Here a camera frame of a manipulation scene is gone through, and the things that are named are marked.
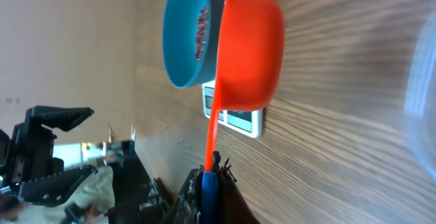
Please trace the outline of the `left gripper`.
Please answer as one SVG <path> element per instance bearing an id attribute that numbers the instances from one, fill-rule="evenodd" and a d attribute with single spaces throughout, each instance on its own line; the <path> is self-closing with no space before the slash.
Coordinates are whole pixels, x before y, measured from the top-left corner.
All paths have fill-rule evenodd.
<path id="1" fill-rule="evenodd" d="M 63 172 L 64 161 L 53 156 L 57 136 L 41 125 L 70 131 L 93 114 L 91 108 L 29 108 L 25 125 L 16 125 L 12 137 L 1 132 L 1 186 L 24 182 L 18 198 L 33 205 L 56 207 L 65 203 L 97 168 L 86 165 Z"/>

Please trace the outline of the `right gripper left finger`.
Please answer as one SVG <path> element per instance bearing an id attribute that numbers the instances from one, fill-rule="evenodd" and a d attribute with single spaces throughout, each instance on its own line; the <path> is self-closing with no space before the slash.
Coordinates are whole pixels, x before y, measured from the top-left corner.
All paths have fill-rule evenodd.
<path id="1" fill-rule="evenodd" d="M 169 224 L 198 224 L 201 221 L 200 194 L 203 168 L 192 169 L 166 214 Z"/>

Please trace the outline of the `red scoop with blue handle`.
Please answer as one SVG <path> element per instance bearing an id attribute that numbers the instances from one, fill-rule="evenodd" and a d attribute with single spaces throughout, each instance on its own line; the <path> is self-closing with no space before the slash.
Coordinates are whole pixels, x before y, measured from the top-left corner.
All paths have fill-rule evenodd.
<path id="1" fill-rule="evenodd" d="M 284 41 L 284 15 L 274 0 L 224 1 L 202 177 L 202 223 L 218 219 L 219 183 L 213 172 L 213 153 L 219 113 L 261 110 L 271 102 L 279 81 Z"/>

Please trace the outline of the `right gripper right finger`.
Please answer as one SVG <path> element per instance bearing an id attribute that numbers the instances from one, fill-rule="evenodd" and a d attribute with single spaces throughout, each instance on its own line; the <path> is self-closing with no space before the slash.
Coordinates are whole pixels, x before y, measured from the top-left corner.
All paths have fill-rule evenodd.
<path id="1" fill-rule="evenodd" d="M 218 151 L 213 152 L 213 173 L 217 173 L 221 184 L 221 196 L 219 197 L 219 217 L 221 223 L 228 224 L 260 224 L 252 213 L 245 198 L 237 187 L 237 179 L 234 177 L 229 164 L 229 158 L 220 165 L 221 155 Z"/>

